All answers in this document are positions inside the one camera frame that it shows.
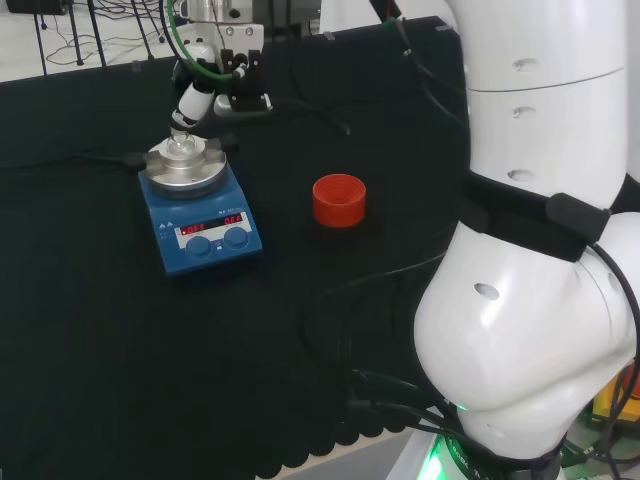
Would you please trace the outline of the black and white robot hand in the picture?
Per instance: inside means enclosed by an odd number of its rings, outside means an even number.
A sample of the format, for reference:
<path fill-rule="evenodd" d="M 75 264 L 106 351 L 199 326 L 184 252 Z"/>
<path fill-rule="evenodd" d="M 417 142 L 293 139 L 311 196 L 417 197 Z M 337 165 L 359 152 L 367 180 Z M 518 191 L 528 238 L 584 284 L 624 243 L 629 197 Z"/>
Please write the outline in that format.
<path fill-rule="evenodd" d="M 195 24 L 195 40 L 185 49 L 201 65 L 187 58 L 172 72 L 178 103 L 170 125 L 192 131 L 207 115 L 251 118 L 269 113 L 271 99 L 262 75 L 264 27 L 259 24 Z"/>

